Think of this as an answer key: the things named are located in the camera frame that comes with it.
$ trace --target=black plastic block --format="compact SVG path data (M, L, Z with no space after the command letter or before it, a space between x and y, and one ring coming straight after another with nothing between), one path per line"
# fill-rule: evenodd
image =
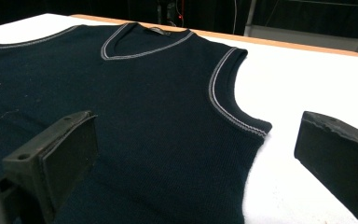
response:
M3 159L7 179L36 200L47 223L96 161L94 119L89 111L62 118Z
M295 157L358 218L358 129L306 111Z

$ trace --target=contrast stitching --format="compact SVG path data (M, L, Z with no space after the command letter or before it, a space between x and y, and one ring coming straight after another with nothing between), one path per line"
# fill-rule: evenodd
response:
M64 31L61 31L55 35L51 35L49 37L45 37L45 38L42 38L42 39L38 39L36 41L31 41L31 42L26 42L26 43L22 43L22 44L14 44L14 45L9 45L9 46L1 46L0 49L15 49L15 48L21 48L21 47L26 47L26 46L31 46L31 45L34 45L34 44L39 44L39 43L42 43L42 42L45 42L45 41L48 41L52 38L55 38L57 36L60 36L60 35L64 35L68 32L71 32L73 30L75 30L75 28L77 28L78 26L74 26L74 27L71 27L67 30L64 30Z
M148 54L152 54L152 53L156 53L158 51L162 51L162 50L165 50L165 49L169 49L169 48L172 48L173 46L176 46L176 45L179 45L181 44L182 42L186 41L187 39L189 39L194 33L193 32L190 32L187 36L183 37L182 39L168 45L168 46L165 46L165 47L162 47L162 48L159 48L159 49L153 49L153 50L149 50L149 51L146 51L146 52L142 52L142 53L138 53L138 54L132 54L132 55L124 55L124 56L112 56L112 57L109 57L107 54L106 54L106 48L107 46L109 45L109 42L112 41L112 39L114 39L118 33L120 33L124 27L127 26L124 25L122 26L120 29L118 29L114 34L112 34L109 39L106 40L106 42L103 44L103 47L101 48L101 57L104 59L104 60L126 60L126 59L133 59L133 58L139 58L139 57L143 57L145 55L148 55Z
M227 58L231 55L231 53L237 48L232 48L230 49L224 56L223 58L220 60L220 62L217 64L217 66L215 67L215 69L213 70L213 74L209 83L209 98L213 104L213 106L217 109L217 111L219 111L224 117L226 117L228 120L230 120L231 122L233 122L235 125L239 126L240 128L244 129L245 131L251 132L251 133L255 133L261 137L266 137L267 133L264 132L263 130L257 129L256 127L253 127L249 124L244 123L243 121L235 118L233 115L231 115L230 113L228 113L224 107L222 107L219 102L217 101L216 98L216 94L215 94L215 84L216 84L216 80L217 80L217 76L220 73L220 69L223 67L223 64L226 62Z
M116 30L104 43L103 43L103 47L101 48L101 57L105 60L109 59L109 57L106 54L106 47L109 44L110 41L112 41L112 39L114 39L118 33L120 33L126 26L128 25L128 23L122 25L120 28L118 28L118 30Z

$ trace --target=v-neck collar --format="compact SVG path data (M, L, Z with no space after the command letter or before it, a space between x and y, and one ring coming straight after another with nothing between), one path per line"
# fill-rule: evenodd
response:
M118 28L105 41L101 48L101 57L104 60L127 60L139 58L179 45L188 40L193 34L193 32L187 29L181 32L170 32L169 35L161 35L153 33L139 23L126 23ZM131 53L121 53L117 51L117 47L121 44L120 42L125 41L129 35L131 35L132 38L136 38L137 41L139 40L139 43L145 38L148 38L148 45L152 44L152 46L144 46Z

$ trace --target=neckline trim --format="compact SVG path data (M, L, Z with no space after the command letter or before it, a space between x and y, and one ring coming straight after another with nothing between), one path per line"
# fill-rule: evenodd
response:
M70 27L70 28L65 29L63 31L60 31L55 35L49 35L49 36L39 38L39 39L36 39L36 40L31 40L31 41L17 43L17 44L0 44L0 49L16 49L16 48L22 48L22 47L27 47L27 46L43 43L43 42L49 41L50 39L54 39L54 38L56 38L58 36L70 33L72 31L74 31L79 26L80 25L73 26L73 27Z
M140 26L144 29L147 29L145 27L143 27L142 25L140 25L137 22L131 22L131 23L126 23L124 25L122 25L118 30L116 30L103 44L103 46L101 47L101 57L106 60L106 61L113 61L113 60L127 60L127 59L134 59L134 58L139 58L139 57L143 57L149 54L153 54L159 51L163 51L165 49L170 49L176 45L179 45L183 42L185 42L186 40L188 40L194 33L190 30L184 30L182 32L176 32L177 34L184 34L185 36L178 39L177 41L171 43L170 45L161 47L161 48L157 48L157 49L151 49L151 50L147 50L141 53L136 53L136 54L130 54L130 55L114 55L114 56L109 56L106 52L106 48L107 46L114 42L115 40L117 40L118 38L121 38L123 35L124 31L128 31L131 28L135 27L135 26Z

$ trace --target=armhole trim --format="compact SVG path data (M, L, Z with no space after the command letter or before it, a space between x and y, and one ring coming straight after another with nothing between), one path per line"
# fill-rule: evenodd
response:
M217 64L217 66L215 67L215 69L213 70L213 74L211 76L210 82L209 82L209 99L211 101L211 103L213 104L214 108L216 108L216 110L222 114L226 119L228 119L229 121L231 121L232 123L234 123L236 126L240 127L241 129L247 131L247 132L251 132L251 133L255 133L263 138L265 138L267 136L267 133L261 129L258 129L254 126L251 126L249 124L246 124L245 122L243 122L242 120L237 119L236 117L234 117L232 114L230 114L227 110L225 110L224 107L222 107L216 97L215 94L215 85L216 85L216 80L217 77L220 74L220 70L223 67L223 65L225 64L226 60L228 59L228 57L232 54L232 52L234 50L236 50L237 48L232 48L230 49L224 56L223 58L219 61L219 63Z

